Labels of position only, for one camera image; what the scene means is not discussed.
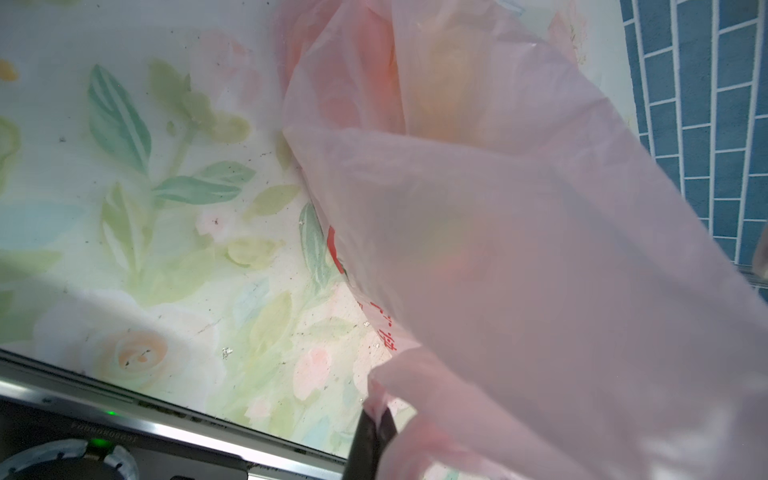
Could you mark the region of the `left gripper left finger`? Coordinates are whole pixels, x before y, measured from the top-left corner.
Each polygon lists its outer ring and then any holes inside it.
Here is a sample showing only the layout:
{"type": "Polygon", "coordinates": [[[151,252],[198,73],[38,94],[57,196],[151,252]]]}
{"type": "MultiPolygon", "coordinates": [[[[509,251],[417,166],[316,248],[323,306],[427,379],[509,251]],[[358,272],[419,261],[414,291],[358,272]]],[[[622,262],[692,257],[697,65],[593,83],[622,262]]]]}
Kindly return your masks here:
{"type": "Polygon", "coordinates": [[[376,423],[363,411],[360,415],[342,480],[374,480],[378,462],[376,423]]]}

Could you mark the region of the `pink plastic bag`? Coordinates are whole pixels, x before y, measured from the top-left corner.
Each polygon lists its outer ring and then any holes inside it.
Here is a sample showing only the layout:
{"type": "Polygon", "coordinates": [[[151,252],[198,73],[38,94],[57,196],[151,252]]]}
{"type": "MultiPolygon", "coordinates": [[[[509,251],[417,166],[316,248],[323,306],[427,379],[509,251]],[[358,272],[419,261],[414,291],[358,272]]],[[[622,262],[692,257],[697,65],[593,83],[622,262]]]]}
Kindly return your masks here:
{"type": "Polygon", "coordinates": [[[416,411],[380,479],[763,479],[767,306],[495,1],[292,1],[283,133],[416,411]]]}

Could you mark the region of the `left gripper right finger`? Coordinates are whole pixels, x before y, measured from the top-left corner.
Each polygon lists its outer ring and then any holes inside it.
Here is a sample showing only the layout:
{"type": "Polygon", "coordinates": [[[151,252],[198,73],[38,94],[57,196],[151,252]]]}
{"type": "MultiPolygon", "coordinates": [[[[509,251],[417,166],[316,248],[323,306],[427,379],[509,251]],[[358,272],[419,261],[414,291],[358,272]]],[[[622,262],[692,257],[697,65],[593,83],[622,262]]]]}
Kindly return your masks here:
{"type": "Polygon", "coordinates": [[[391,441],[397,436],[398,430],[390,409],[386,409],[375,427],[374,455],[381,456],[391,441]]]}

